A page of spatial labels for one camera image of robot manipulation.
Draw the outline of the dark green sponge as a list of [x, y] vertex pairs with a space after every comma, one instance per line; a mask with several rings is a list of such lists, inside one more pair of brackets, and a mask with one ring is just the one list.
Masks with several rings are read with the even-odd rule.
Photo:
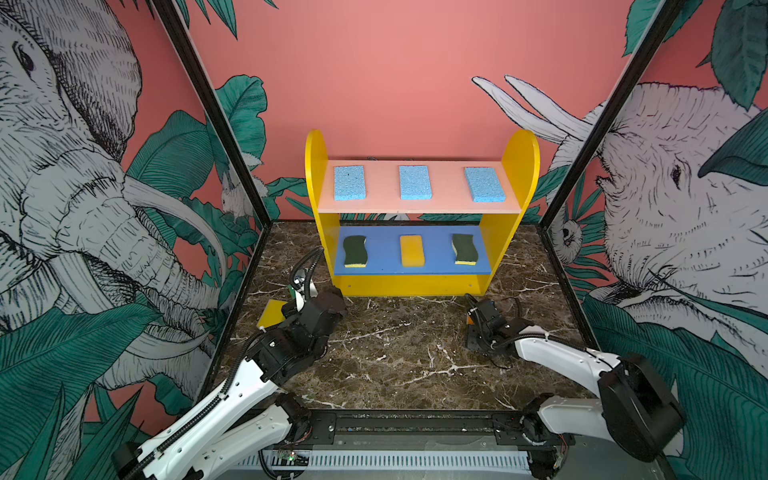
[[479, 253], [475, 247], [472, 234], [453, 234], [451, 243], [454, 252], [454, 263], [456, 265], [473, 266], [477, 264]]
[[365, 268], [368, 263], [366, 250], [366, 237], [363, 235], [351, 235], [343, 239], [344, 252], [343, 266], [345, 268]]

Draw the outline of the blue sponge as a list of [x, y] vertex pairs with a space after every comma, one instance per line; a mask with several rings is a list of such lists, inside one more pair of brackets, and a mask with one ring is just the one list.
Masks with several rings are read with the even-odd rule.
[[334, 200], [364, 200], [367, 196], [365, 171], [362, 165], [335, 166]]
[[503, 203], [506, 194], [496, 170], [491, 167], [466, 167], [464, 169], [472, 200], [475, 203]]
[[421, 201], [432, 198], [429, 168], [426, 165], [401, 165], [399, 167], [400, 198], [404, 201]]

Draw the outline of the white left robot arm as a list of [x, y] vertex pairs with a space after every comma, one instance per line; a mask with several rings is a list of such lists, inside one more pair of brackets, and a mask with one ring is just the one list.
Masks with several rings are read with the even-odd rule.
[[307, 422], [307, 409], [279, 389], [324, 355], [347, 308], [331, 287], [281, 312], [283, 321], [254, 334], [229, 376], [180, 420], [113, 453], [118, 478], [215, 479]]

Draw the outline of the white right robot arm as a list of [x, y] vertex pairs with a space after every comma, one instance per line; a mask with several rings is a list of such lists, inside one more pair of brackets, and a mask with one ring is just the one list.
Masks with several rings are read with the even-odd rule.
[[592, 395], [542, 395], [530, 402], [519, 419], [529, 443], [576, 434], [609, 440], [633, 458], [650, 462], [683, 429], [683, 407], [646, 357], [581, 347], [521, 315], [506, 318], [491, 299], [464, 298], [468, 349], [538, 364]]

